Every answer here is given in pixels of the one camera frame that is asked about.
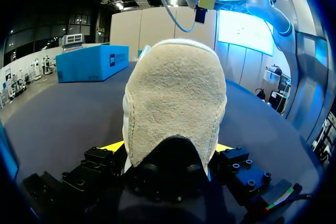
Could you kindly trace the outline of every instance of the display screen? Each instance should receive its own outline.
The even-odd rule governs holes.
[[[273,27],[267,23],[271,32]],[[253,15],[219,11],[218,41],[273,55],[274,42],[267,24]]]

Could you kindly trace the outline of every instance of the ceiling light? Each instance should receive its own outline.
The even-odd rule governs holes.
[[[124,9],[124,7],[120,3],[117,3],[116,6],[119,8],[119,10],[123,10]]]
[[[170,4],[171,4],[172,6],[176,5],[176,4],[177,4],[177,0],[170,0]]]

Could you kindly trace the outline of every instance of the white wall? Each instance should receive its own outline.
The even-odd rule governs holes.
[[[176,8],[176,19],[183,28],[190,29],[195,20],[195,12],[189,7]],[[195,28],[190,33],[185,33],[178,27],[175,29],[174,38],[192,39],[201,42],[211,49],[215,47],[216,37],[216,17],[215,10],[208,10],[205,16],[205,23],[196,23]]]
[[[170,10],[174,17],[176,9]],[[164,7],[142,10],[139,49],[154,46],[161,40],[174,38],[175,24]]]
[[[255,93],[255,90],[261,87],[266,66],[270,67],[276,64],[283,69],[284,74],[290,76],[286,57],[276,47],[274,55],[271,57],[242,46],[219,42],[218,25],[219,22],[217,19],[215,52],[219,57],[227,79]]]
[[[112,15],[110,44],[129,46],[130,60],[138,56],[141,15],[141,10]]]
[[[195,13],[189,7],[171,7],[170,10],[184,28],[191,28]],[[229,45],[217,41],[217,12],[208,11],[205,24],[196,24],[190,33],[181,31],[168,15],[164,7],[134,10],[112,15],[112,45],[130,46],[130,60],[138,56],[138,50],[145,45],[169,38],[188,38],[199,41],[214,49],[219,56],[225,76],[251,92],[260,88],[265,67],[276,64],[284,74],[290,76],[286,57],[276,47],[273,57],[245,47]]]
[[[195,13],[189,7],[171,7],[174,17],[185,28],[194,24]],[[181,31],[164,7],[133,10],[112,15],[111,45],[130,47],[130,60],[138,57],[138,50],[145,45],[171,38],[188,38],[199,41],[214,49],[216,36],[216,15],[214,10],[206,14],[205,24],[196,24],[190,33]]]

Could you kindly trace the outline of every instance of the white partition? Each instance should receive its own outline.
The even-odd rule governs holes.
[[[258,87],[258,78],[261,71],[263,54],[247,48],[240,85],[254,93]]]
[[[229,52],[229,44],[223,43],[223,42],[217,42],[215,46],[215,52],[217,53],[220,64],[222,65],[222,68],[225,69],[227,64],[227,55]]]
[[[178,27],[175,29],[175,38],[192,39],[201,42],[211,49],[215,48],[217,11],[209,10],[205,16],[205,23],[196,23],[190,33],[185,33]],[[176,20],[183,28],[190,29],[195,20],[195,11],[189,7],[176,8]]]
[[[176,9],[170,8],[174,16]],[[174,32],[175,24],[164,7],[142,10],[139,49],[143,49],[145,45],[154,46],[161,40],[172,39]]]
[[[138,57],[141,10],[112,15],[110,44],[129,46],[129,59]]]
[[[243,73],[245,53],[245,47],[229,45],[224,73],[227,79],[237,84],[240,84],[241,75]]]

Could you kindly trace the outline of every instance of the gray floor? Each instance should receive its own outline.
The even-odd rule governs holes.
[[[27,90],[25,92],[16,97],[11,103],[6,104],[2,109],[0,109],[0,119],[2,124],[4,125],[8,119],[30,99],[55,83],[57,83],[57,75],[53,73],[47,76],[43,76],[41,79],[34,81],[30,85],[27,85]]]

